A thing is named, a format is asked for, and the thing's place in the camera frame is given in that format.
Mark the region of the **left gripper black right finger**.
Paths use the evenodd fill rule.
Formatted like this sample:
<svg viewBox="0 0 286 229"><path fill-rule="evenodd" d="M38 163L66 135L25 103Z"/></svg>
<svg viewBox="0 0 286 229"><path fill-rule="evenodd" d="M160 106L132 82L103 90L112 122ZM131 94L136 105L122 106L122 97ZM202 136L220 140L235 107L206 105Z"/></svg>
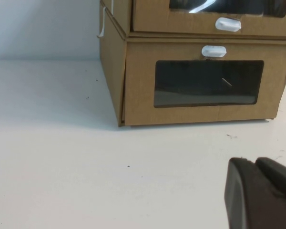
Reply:
<svg viewBox="0 0 286 229"><path fill-rule="evenodd" d="M286 166L267 157L259 157L255 164L272 185L286 197Z"/></svg>

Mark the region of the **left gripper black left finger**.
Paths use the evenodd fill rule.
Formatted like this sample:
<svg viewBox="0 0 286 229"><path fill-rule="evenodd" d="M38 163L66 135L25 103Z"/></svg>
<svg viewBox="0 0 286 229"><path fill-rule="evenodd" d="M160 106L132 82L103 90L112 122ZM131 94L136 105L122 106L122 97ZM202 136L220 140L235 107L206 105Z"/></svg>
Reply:
<svg viewBox="0 0 286 229"><path fill-rule="evenodd" d="M225 185L231 229L286 229L286 197L255 162L231 158Z"/></svg>

